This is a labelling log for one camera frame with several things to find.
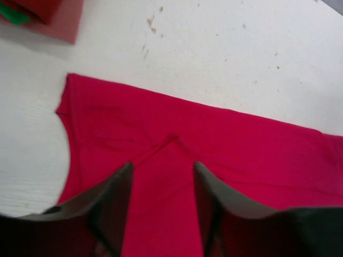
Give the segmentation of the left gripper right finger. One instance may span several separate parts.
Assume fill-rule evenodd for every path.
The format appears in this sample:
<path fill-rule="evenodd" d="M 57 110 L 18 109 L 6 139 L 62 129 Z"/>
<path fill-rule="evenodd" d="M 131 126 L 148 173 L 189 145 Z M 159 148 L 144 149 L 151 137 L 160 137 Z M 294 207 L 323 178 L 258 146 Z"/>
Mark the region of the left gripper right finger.
<path fill-rule="evenodd" d="M 342 208 L 276 210 L 193 166 L 204 256 L 342 256 Z"/>

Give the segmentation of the green folded shirt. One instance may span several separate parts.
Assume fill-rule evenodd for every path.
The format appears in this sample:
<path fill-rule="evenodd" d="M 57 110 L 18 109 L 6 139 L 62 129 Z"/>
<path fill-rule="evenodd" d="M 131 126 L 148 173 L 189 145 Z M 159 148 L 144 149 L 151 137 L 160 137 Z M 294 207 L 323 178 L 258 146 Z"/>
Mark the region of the green folded shirt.
<path fill-rule="evenodd" d="M 23 25 L 31 21 L 30 16 L 1 3 L 1 16 L 11 24 Z"/>

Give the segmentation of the salmon pink folded shirt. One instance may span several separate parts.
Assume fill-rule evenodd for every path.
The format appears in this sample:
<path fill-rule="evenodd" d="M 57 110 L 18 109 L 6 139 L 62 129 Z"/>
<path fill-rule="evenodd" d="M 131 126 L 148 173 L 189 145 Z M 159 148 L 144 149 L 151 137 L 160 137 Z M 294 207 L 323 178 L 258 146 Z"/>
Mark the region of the salmon pink folded shirt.
<path fill-rule="evenodd" d="M 30 31 L 75 44 L 84 0 L 63 1 L 50 24 L 44 24 L 31 18 L 31 21 L 23 25 L 14 25 L 1 16 L 1 23 L 10 24 Z"/>

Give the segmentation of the dark red folded shirt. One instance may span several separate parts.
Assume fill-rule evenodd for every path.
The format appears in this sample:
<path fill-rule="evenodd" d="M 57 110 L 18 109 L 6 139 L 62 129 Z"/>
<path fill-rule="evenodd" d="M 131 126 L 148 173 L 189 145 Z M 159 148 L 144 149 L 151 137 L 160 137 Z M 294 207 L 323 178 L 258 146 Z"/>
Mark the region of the dark red folded shirt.
<path fill-rule="evenodd" d="M 62 4 L 62 0 L 17 0 L 4 1 L 10 7 L 27 14 L 36 21 L 50 24 Z"/>

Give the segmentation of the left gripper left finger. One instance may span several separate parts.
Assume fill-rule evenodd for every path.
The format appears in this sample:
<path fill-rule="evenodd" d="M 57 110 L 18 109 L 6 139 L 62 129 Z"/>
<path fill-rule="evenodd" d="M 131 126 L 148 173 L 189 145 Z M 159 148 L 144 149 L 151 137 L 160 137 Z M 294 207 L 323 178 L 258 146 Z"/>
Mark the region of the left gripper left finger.
<path fill-rule="evenodd" d="M 1 256 L 120 256 L 133 183 L 126 163 L 40 214 L 1 215 Z"/>

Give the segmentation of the crimson pink t shirt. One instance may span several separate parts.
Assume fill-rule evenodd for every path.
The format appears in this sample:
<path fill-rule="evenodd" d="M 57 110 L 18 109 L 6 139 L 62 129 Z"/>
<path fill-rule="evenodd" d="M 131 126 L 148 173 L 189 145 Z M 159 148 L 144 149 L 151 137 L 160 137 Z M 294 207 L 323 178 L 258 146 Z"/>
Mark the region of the crimson pink t shirt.
<path fill-rule="evenodd" d="M 64 202 L 134 165 L 124 256 L 201 256 L 192 170 L 276 209 L 342 205 L 342 137 L 70 73 Z"/>

